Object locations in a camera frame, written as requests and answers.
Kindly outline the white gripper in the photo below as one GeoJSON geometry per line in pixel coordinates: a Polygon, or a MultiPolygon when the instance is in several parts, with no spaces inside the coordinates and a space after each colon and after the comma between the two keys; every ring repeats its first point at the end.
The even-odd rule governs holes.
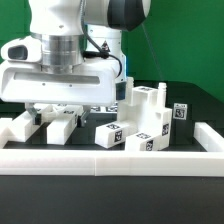
{"type": "Polygon", "coordinates": [[[85,105],[77,119],[77,127],[81,128],[90,106],[110,106],[115,102],[116,75],[111,64],[101,60],[87,60],[73,73],[63,74],[45,73],[35,63],[4,61],[0,65],[0,98],[26,103],[34,125],[41,124],[41,115],[33,103],[85,105]]]}

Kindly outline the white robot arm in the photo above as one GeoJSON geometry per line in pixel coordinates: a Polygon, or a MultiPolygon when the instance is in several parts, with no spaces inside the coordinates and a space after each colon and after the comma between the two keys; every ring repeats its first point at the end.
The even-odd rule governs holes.
{"type": "Polygon", "coordinates": [[[28,0],[30,34],[1,48],[0,100],[19,102],[38,124],[36,103],[76,105],[78,124],[93,106],[124,98],[126,75],[119,55],[95,40],[120,37],[147,18],[151,0],[28,0]]]}

